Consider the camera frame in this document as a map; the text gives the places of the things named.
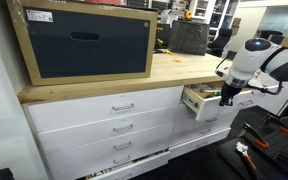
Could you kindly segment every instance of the white label sticker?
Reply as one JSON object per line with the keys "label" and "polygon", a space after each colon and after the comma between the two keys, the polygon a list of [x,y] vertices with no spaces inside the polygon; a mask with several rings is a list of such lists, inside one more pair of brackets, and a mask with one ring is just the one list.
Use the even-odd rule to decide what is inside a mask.
{"label": "white label sticker", "polygon": [[28,20],[41,21],[41,22],[53,22],[52,12],[26,10]]}

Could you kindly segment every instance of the wire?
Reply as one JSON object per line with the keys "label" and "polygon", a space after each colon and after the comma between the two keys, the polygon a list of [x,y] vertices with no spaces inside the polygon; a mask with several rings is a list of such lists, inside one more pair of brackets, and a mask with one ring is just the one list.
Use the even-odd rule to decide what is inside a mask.
{"label": "wire", "polygon": [[280,81],[278,83],[278,88],[276,90],[276,92],[271,92],[269,90],[267,90],[267,88],[259,88],[259,87],[256,87],[256,86],[251,86],[249,84],[246,85],[247,88],[251,88],[251,89],[256,89],[256,90],[259,90],[261,91],[262,93],[267,93],[267,94],[272,94],[272,95],[278,95],[281,91],[282,91],[282,88],[283,88],[283,85],[282,85],[282,81]]}
{"label": "wire", "polygon": [[220,65],[221,65],[228,57],[230,57],[230,56],[232,56],[232,55],[234,55],[234,54],[235,54],[235,53],[231,53],[231,54],[227,55],[227,56],[217,65],[216,69],[218,69],[218,67],[220,67]]}

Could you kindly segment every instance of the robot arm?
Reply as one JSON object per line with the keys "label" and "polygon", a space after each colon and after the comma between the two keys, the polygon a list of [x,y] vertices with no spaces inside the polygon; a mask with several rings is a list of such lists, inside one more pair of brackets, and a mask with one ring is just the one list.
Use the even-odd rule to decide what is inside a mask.
{"label": "robot arm", "polygon": [[[280,82],[277,92],[269,92],[262,86],[256,74],[259,69]],[[220,67],[215,72],[225,81],[220,106],[232,106],[233,97],[245,87],[278,94],[281,82],[288,81],[288,48],[265,39],[250,39],[237,52],[231,67]]]}

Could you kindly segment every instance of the butcher block countertop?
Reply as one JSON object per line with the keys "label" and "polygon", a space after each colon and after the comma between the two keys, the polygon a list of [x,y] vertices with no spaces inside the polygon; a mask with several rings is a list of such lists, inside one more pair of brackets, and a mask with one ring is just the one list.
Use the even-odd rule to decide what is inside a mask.
{"label": "butcher block countertop", "polygon": [[219,81],[215,68],[221,60],[208,54],[154,54],[149,78],[38,87],[27,84],[18,93],[18,98],[21,103],[31,103]]}

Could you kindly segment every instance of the drawer handle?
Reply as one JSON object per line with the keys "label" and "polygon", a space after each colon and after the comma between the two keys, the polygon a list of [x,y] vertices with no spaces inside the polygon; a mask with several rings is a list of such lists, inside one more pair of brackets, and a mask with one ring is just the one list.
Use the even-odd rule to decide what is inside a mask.
{"label": "drawer handle", "polygon": [[121,146],[113,146],[113,148],[115,150],[122,150],[122,149],[125,149],[125,148],[128,148],[128,147],[131,147],[132,146],[132,142],[130,141],[129,143],[125,144],[125,145],[121,145]]}
{"label": "drawer handle", "polygon": [[217,118],[206,120],[206,122],[214,122],[214,121],[217,121]]}
{"label": "drawer handle", "polygon": [[205,141],[205,142],[203,142],[203,143],[201,143],[201,144],[196,145],[196,147],[197,147],[197,148],[200,148],[200,147],[205,146],[205,145],[207,145],[207,144],[208,144],[208,142]]}
{"label": "drawer handle", "polygon": [[128,105],[128,106],[122,106],[122,107],[115,107],[115,106],[113,106],[112,108],[113,108],[114,111],[122,111],[122,110],[134,108],[134,104],[132,103],[132,104],[130,104],[130,105]]}
{"label": "drawer handle", "polygon": [[239,103],[240,106],[248,106],[248,105],[251,105],[251,104],[254,104],[254,101],[249,100],[249,101],[247,101],[245,103],[242,103],[242,102]]}
{"label": "drawer handle", "polygon": [[129,126],[123,127],[123,128],[113,128],[113,131],[114,132],[124,132],[124,131],[128,131],[131,129],[133,129],[133,124],[130,124]]}
{"label": "drawer handle", "polygon": [[125,178],[124,177],[121,177],[121,178],[116,178],[115,180],[127,180],[127,179],[130,179],[132,177],[132,173],[129,173]]}
{"label": "drawer handle", "polygon": [[114,164],[122,164],[122,163],[125,163],[127,161],[129,161],[131,159],[131,156],[128,155],[125,159],[122,159],[122,160],[119,160],[119,161],[116,161],[116,160],[113,160]]}
{"label": "drawer handle", "polygon": [[210,133],[212,130],[211,129],[208,129],[206,131],[201,131],[201,134],[207,134],[207,133]]}

